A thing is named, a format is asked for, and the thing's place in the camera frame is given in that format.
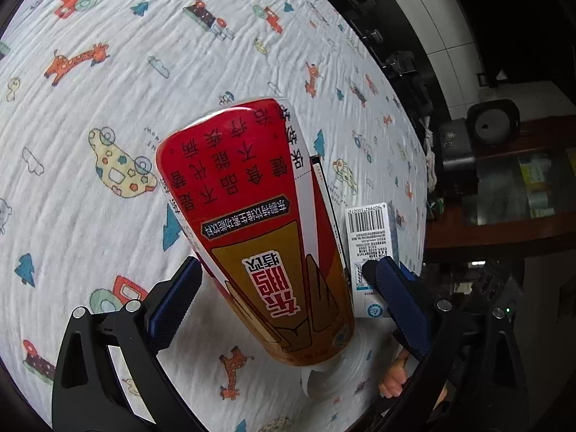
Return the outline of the person's right hand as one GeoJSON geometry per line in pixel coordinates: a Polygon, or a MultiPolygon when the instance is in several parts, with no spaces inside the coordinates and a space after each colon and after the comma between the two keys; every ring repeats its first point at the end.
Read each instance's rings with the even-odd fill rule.
{"type": "Polygon", "coordinates": [[[403,386],[408,380],[408,374],[405,370],[407,361],[411,358],[406,349],[402,349],[395,360],[388,366],[379,381],[379,392],[384,398],[397,398],[403,391],[403,386]]]}

